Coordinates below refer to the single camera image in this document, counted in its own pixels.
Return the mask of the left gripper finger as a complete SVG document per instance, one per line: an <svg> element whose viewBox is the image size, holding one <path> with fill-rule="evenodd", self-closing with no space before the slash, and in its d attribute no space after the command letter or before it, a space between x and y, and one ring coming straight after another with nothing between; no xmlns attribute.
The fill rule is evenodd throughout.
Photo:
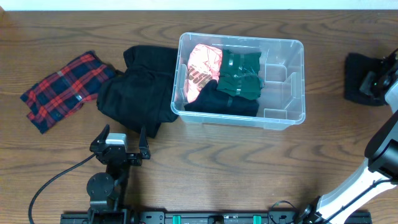
<svg viewBox="0 0 398 224"><path fill-rule="evenodd" d="M100 132L100 134L97 136L97 138L96 138L96 143L97 144L104 144L106 142L106 139L107 139L107 137L109 135L109 130L110 130L110 127L107 124L104 127L104 129L102 130L102 132Z"/></svg>
<svg viewBox="0 0 398 224"><path fill-rule="evenodd" d="M149 145L147 142L146 127L142 126L139 137L139 150L142 159L149 160L151 157Z"/></svg>

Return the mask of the black cloth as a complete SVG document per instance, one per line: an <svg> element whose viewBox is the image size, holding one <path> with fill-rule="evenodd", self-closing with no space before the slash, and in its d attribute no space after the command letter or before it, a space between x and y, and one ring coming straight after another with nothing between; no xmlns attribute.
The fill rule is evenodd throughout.
<svg viewBox="0 0 398 224"><path fill-rule="evenodd" d="M361 93L359 88L368 72L378 72L381 59L370 58L358 53L349 53L345 59L344 98L353 103L367 106L384 106L385 101Z"/></svg>

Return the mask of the large black garment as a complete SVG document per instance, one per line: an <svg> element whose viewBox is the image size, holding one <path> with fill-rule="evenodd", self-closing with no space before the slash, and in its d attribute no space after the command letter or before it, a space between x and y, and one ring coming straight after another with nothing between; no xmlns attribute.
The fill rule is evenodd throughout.
<svg viewBox="0 0 398 224"><path fill-rule="evenodd" d="M144 126L154 138L162 123L172 123L177 49L133 46L123 53L127 69L102 84L96 101L100 112L137 133Z"/></svg>

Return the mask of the red plaid cloth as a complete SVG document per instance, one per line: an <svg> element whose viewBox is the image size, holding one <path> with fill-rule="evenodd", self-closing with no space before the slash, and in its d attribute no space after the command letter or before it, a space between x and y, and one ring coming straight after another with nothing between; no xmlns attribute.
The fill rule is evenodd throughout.
<svg viewBox="0 0 398 224"><path fill-rule="evenodd" d="M84 103L97 99L102 84L115 76L115 69L87 51L21 95L30 109L27 118L46 133Z"/></svg>

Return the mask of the dark navy garment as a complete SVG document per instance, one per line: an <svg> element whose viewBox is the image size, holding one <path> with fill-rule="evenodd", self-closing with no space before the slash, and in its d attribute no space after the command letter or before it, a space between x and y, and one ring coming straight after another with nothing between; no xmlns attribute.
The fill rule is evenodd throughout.
<svg viewBox="0 0 398 224"><path fill-rule="evenodd" d="M195 101L184 106L186 111L228 114L236 116L257 116L259 103L240 96L231 96L217 90L218 83L209 81L200 91Z"/></svg>

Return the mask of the pink printed shirt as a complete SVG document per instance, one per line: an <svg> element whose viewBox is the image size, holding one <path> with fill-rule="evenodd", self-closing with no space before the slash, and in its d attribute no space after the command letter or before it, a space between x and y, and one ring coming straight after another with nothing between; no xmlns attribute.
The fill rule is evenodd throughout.
<svg viewBox="0 0 398 224"><path fill-rule="evenodd" d="M222 58L222 50L216 47L197 44L193 48L187 64L187 101L189 103L196 100L209 81L216 80L218 82Z"/></svg>

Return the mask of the clear plastic storage bin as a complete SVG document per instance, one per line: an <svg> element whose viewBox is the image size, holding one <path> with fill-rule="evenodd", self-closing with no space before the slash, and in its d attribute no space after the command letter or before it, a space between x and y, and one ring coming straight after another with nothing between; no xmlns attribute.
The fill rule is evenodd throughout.
<svg viewBox="0 0 398 224"><path fill-rule="evenodd" d="M205 44L237 54L260 52L262 82L255 116L185 111L188 59L194 47ZM270 39L186 32L180 36L171 110L186 123L215 123L284 130L305 121L305 65L303 43L295 39Z"/></svg>

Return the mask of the dark green cloth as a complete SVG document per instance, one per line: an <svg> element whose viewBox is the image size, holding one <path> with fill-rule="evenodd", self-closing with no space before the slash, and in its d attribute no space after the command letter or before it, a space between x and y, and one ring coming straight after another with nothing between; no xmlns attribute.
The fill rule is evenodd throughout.
<svg viewBox="0 0 398 224"><path fill-rule="evenodd" d="M223 50L217 90L231 96L256 100L261 95L259 78L261 53L235 54Z"/></svg>

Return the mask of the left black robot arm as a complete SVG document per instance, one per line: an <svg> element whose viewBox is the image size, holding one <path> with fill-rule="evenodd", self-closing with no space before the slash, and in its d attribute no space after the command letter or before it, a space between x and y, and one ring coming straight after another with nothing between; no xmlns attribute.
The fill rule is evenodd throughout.
<svg viewBox="0 0 398 224"><path fill-rule="evenodd" d="M139 152L127 152L127 136L110 133L107 124L90 145L90 151L100 163L106 166L105 172L93 175L86 190L90 196L90 208L94 212L110 212L119 209L124 199L129 171L132 166L141 166L143 160L150 159L146 127L141 128Z"/></svg>

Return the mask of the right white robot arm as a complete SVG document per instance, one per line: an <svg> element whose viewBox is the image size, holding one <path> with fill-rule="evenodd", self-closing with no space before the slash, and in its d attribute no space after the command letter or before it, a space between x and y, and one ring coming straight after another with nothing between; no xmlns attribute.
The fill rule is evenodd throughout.
<svg viewBox="0 0 398 224"><path fill-rule="evenodd" d="M369 141L358 169L307 205L296 223L345 223L372 198L397 187L397 51L382 59L348 54L344 98L361 105L389 106L392 116Z"/></svg>

